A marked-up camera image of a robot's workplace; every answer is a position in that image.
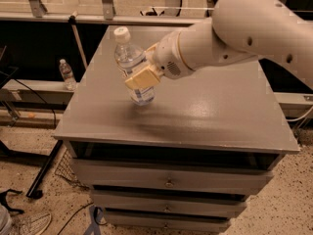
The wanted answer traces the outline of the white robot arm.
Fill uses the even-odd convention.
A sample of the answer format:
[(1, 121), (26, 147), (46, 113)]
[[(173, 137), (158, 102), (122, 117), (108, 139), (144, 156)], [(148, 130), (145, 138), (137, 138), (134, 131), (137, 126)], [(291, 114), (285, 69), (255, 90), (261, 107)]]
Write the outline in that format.
[(279, 0), (218, 0), (209, 18), (168, 33), (146, 54), (125, 79), (130, 89), (263, 58), (313, 88), (313, 24)]

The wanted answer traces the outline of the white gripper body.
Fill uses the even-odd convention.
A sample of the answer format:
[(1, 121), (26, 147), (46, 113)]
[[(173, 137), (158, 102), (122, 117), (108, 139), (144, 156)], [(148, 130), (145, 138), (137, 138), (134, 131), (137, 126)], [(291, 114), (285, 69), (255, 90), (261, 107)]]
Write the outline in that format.
[(170, 79), (179, 79), (191, 75), (191, 70), (183, 61), (179, 51), (180, 31), (173, 31), (165, 35), (156, 44), (153, 60), (164, 76)]

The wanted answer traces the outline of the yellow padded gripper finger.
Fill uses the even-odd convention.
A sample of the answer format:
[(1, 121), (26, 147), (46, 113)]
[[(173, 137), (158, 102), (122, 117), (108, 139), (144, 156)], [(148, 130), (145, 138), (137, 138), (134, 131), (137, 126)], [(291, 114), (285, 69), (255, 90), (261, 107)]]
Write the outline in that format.
[(142, 65), (125, 78), (125, 85), (132, 90), (146, 89), (158, 85), (161, 77), (162, 70), (156, 65)]
[(156, 50), (157, 44), (154, 44), (145, 51), (146, 58), (150, 63), (154, 63), (156, 61)]

